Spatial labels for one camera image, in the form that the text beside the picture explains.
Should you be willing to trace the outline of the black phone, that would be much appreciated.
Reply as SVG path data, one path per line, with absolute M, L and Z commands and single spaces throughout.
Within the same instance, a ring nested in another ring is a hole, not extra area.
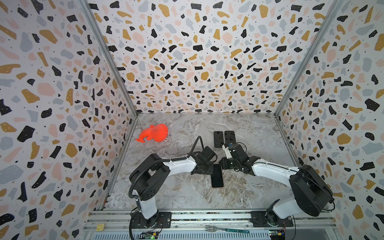
M 213 170 L 213 173 L 211 174 L 211 184 L 212 184 L 212 188 L 224 187 L 222 168 L 218 164 L 214 165 L 214 170 Z

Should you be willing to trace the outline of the light blue phone case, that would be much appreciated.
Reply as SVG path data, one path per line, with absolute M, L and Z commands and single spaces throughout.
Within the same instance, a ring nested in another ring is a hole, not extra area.
M 214 131 L 214 147 L 216 149 L 221 149 L 224 144 L 224 133 L 221 131 Z

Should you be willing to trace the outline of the black phone case camera cutout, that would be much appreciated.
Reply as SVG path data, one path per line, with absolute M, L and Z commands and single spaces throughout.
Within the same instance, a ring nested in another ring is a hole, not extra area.
M 224 132 L 224 138 L 225 138 L 225 144 L 226 145 L 233 145 L 236 141 L 236 135 L 234 131 L 225 131 Z

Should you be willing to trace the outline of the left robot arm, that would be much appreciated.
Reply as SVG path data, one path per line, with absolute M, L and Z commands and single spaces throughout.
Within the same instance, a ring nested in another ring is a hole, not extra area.
M 210 147 L 173 159 L 151 154 L 131 173 L 129 198 L 135 200 L 144 220 L 153 220 L 159 212 L 155 196 L 168 177 L 181 173 L 212 175 L 217 159 Z

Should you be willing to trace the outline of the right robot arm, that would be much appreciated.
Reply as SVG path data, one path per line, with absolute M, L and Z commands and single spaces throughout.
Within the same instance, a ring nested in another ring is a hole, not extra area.
M 305 213 L 317 217 L 334 203 L 333 192 L 309 165 L 289 167 L 268 162 L 262 158 L 248 156 L 241 143 L 222 146 L 230 168 L 244 174 L 264 177 L 291 188 L 293 196 L 276 200 L 267 209 L 266 217 L 272 221 Z

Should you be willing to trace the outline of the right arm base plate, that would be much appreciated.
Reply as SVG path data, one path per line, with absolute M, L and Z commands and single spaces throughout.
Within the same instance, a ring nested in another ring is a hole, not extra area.
M 250 222 L 255 228 L 258 227 L 293 227 L 294 223 L 291 217 L 280 219 L 274 212 L 252 211 Z

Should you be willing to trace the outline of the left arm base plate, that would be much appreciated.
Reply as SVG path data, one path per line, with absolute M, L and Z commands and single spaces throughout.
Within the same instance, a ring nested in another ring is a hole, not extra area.
M 134 212 L 131 217 L 132 222 L 130 226 L 132 229 L 150 229 L 154 227 L 169 229 L 171 227 L 171 220 L 171 212 L 157 212 L 149 219 L 146 219 L 140 212 Z

